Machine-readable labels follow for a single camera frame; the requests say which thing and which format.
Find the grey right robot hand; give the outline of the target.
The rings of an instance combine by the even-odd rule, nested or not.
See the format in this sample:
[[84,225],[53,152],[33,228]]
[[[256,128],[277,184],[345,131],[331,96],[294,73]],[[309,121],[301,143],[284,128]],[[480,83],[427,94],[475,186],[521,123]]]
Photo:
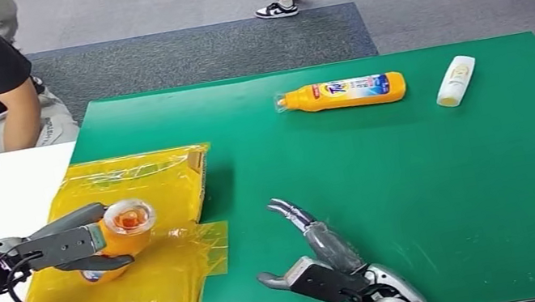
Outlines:
[[323,302],[349,301],[367,288],[369,280],[363,275],[367,263],[324,221],[280,198],[272,198],[267,208],[290,220],[316,256],[301,257],[283,275],[259,273],[260,283]]

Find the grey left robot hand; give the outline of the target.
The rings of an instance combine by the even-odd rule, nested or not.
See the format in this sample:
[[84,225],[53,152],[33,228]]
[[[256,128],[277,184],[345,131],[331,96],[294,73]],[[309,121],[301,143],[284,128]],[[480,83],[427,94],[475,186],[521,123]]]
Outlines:
[[26,237],[15,247],[17,254],[28,260],[31,270],[48,267],[63,271],[111,271],[134,262],[130,254],[107,256],[107,238],[99,222],[108,209],[102,203],[91,203],[62,216]]

